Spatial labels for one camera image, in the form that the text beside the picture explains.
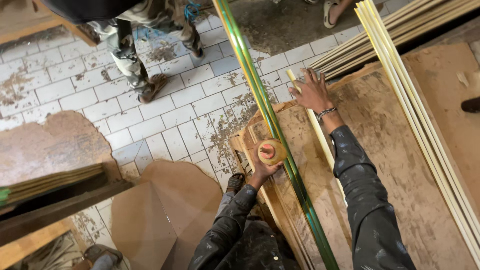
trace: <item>camouflage pants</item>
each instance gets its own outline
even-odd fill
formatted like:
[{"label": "camouflage pants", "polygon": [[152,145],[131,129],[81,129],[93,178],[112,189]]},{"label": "camouflage pants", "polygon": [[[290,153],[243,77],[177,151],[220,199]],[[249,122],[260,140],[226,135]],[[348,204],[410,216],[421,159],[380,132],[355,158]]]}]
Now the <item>camouflage pants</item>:
[{"label": "camouflage pants", "polygon": [[150,91],[150,87],[147,71],[137,56],[131,22],[176,36],[189,50],[202,46],[195,26],[185,20],[174,0],[143,0],[115,19],[89,22],[107,43],[130,88],[139,94]]}]

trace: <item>dirty tile floor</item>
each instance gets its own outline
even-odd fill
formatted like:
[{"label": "dirty tile floor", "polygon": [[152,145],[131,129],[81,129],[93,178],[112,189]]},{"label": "dirty tile floor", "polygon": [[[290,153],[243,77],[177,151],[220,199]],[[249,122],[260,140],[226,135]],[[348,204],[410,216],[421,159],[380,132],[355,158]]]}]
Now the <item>dirty tile floor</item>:
[{"label": "dirty tile floor", "polygon": [[[388,0],[383,15],[407,3]],[[65,34],[4,51],[0,55],[0,131],[23,123],[42,124],[50,114],[75,110],[105,136],[124,178],[138,177],[156,159],[183,160],[198,165],[225,190],[229,176],[237,171],[228,136],[246,125],[256,105],[219,19],[210,15],[196,25],[205,45],[201,61],[193,59],[174,37],[151,33],[149,39],[140,35],[136,41],[149,75],[169,77],[149,104],[137,101],[104,43],[89,47]],[[275,56],[249,49],[271,102],[292,100],[287,69],[301,77],[300,67],[361,30],[355,26]],[[172,46],[175,58],[152,57],[162,46]],[[87,245],[115,247],[110,237],[111,203],[112,199],[105,200],[73,218]],[[129,269],[128,260],[121,268]]]}]

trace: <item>green metallic rod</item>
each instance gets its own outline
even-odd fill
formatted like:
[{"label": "green metallic rod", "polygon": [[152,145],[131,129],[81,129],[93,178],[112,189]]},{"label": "green metallic rod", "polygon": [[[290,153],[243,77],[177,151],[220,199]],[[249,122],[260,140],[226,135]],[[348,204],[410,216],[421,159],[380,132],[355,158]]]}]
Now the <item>green metallic rod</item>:
[{"label": "green metallic rod", "polygon": [[322,259],[324,260],[324,264],[328,270],[337,270],[338,265],[335,257],[333,256],[330,245],[328,244],[328,240],[323,232],[322,226],[318,220],[318,216],[315,213],[313,204],[306,192],[297,166],[295,165],[295,161],[293,160],[291,152],[288,148],[288,144],[278,124],[276,115],[273,111],[270,101],[268,100],[264,86],[261,84],[260,77],[258,76],[258,73],[252,64],[250,54],[248,53],[248,49],[243,42],[241,33],[233,19],[228,4],[225,0],[216,0],[214,1],[214,4],[218,14],[220,14],[220,18],[222,19],[227,34],[229,35],[230,42],[232,43],[232,46],[237,54],[237,59],[247,75],[247,81],[252,88],[257,105],[267,123],[271,135],[274,138],[280,139],[282,144],[287,149],[288,156],[287,162],[285,162],[285,169],[300,205],[302,206],[305,217],[310,225],[310,229],[315,238]]}]

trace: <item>shirt sleeve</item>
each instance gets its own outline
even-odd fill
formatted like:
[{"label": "shirt sleeve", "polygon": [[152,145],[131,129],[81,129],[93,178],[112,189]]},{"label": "shirt sleeve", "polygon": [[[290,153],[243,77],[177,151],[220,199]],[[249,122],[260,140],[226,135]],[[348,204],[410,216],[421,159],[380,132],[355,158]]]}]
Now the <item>shirt sleeve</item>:
[{"label": "shirt sleeve", "polygon": [[220,212],[213,226],[200,240],[188,269],[214,269],[242,235],[256,189],[246,184]]},{"label": "shirt sleeve", "polygon": [[352,232],[353,268],[359,270],[416,269],[403,245],[394,207],[375,165],[346,125],[331,134],[335,150],[334,176],[345,193]]}]

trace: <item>blue string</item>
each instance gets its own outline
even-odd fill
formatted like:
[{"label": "blue string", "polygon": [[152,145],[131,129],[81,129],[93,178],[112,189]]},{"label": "blue string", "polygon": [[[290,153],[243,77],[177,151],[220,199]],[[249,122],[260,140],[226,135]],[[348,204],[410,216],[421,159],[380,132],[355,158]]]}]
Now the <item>blue string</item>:
[{"label": "blue string", "polygon": [[187,4],[184,10],[185,19],[193,22],[193,20],[199,15],[198,7],[200,7],[201,4],[195,4],[192,0],[188,0],[188,2],[190,2],[190,4]]}]

